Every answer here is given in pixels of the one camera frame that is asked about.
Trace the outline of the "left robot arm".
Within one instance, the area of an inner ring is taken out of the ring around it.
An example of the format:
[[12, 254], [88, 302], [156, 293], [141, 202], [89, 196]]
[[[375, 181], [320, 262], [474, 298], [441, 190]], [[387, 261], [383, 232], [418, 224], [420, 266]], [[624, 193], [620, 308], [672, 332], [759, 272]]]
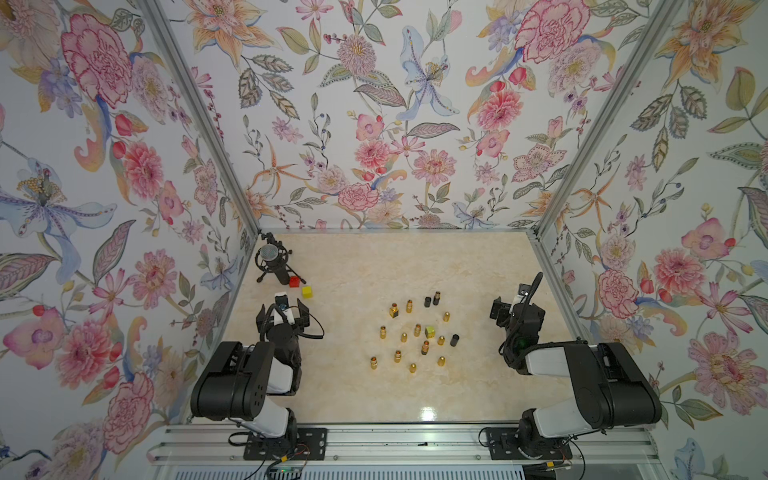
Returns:
[[244, 449], [247, 461], [320, 461], [325, 458], [327, 430], [302, 428], [296, 414], [276, 397], [298, 393], [302, 380], [300, 340], [322, 340], [324, 332], [306, 329], [316, 318], [301, 301], [277, 294], [256, 317], [258, 341], [219, 344], [196, 381], [190, 399], [195, 418], [228, 421], [238, 431], [228, 443]]

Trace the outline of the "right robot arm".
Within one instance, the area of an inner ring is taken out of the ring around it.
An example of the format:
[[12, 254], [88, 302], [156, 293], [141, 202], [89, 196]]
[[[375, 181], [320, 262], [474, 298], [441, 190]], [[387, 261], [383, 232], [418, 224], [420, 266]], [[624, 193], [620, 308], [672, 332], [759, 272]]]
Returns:
[[521, 284], [514, 304], [493, 301], [489, 318], [506, 333], [498, 353], [519, 375], [567, 379], [572, 395], [525, 410], [513, 427], [482, 429], [478, 440], [494, 460], [569, 460], [570, 443], [580, 436], [651, 425], [662, 416], [658, 395], [623, 344], [540, 341], [546, 311], [532, 298], [542, 280], [538, 273]]

